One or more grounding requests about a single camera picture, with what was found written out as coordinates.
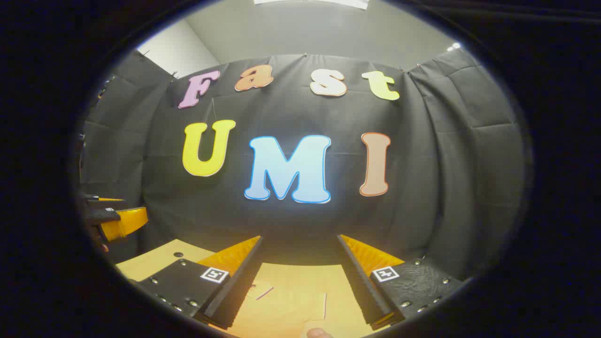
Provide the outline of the black backdrop cloth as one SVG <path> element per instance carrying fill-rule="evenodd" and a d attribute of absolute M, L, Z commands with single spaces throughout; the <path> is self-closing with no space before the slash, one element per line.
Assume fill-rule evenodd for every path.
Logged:
<path fill-rule="evenodd" d="M 144 205 L 150 222 L 110 246 L 121 262 L 174 239 L 217 252 L 264 238 L 266 261 L 329 265 L 347 235 L 457 279 L 498 259 L 515 229 L 527 157 L 516 104 L 474 56 L 445 52 L 410 71 L 326 55 L 228 62 L 197 105 L 133 55 L 83 125 L 81 186 Z M 290 156 L 323 135 L 329 202 L 247 199 L 257 137 Z"/>

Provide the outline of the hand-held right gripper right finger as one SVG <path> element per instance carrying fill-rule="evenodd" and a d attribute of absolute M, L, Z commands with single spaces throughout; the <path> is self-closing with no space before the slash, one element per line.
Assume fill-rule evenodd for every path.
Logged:
<path fill-rule="evenodd" d="M 404 261 L 342 234 L 337 241 L 343 271 L 374 330 L 428 312 L 465 283 L 423 257 Z"/>

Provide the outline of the white ceiling light panel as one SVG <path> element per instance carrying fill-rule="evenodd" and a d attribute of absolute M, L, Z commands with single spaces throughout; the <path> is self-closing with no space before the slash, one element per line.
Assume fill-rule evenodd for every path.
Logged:
<path fill-rule="evenodd" d="M 284 1 L 309 1 L 337 4 L 339 6 L 352 7 L 360 10 L 366 10 L 370 0 L 253 0 L 254 4 L 262 5 L 268 3 L 284 2 Z"/>

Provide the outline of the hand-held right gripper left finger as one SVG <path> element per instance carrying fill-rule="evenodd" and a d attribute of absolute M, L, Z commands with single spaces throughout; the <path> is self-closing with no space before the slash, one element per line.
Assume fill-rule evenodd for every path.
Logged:
<path fill-rule="evenodd" d="M 255 236 L 200 261 L 180 258 L 136 285 L 183 316 L 228 329 L 261 265 L 262 241 Z"/>

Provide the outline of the orange polo T-shirt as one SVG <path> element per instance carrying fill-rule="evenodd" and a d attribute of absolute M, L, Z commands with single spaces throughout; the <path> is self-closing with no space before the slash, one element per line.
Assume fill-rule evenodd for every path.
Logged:
<path fill-rule="evenodd" d="M 324 320 L 328 294 L 251 284 L 228 332 L 238 338 L 299 338 L 305 324 Z"/>

